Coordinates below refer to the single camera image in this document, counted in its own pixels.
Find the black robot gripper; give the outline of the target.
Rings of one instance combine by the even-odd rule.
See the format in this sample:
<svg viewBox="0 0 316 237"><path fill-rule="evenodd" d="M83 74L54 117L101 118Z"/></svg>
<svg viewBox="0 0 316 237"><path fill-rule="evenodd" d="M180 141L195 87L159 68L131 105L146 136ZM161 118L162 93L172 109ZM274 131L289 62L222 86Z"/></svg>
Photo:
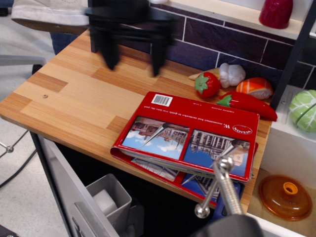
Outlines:
<svg viewBox="0 0 316 237"><path fill-rule="evenodd" d="M91 39L110 70L119 62L117 43L130 40L152 43L153 75L159 74L168 45L174 41L175 16L150 7L147 0L93 0L85 14Z"/></svg>

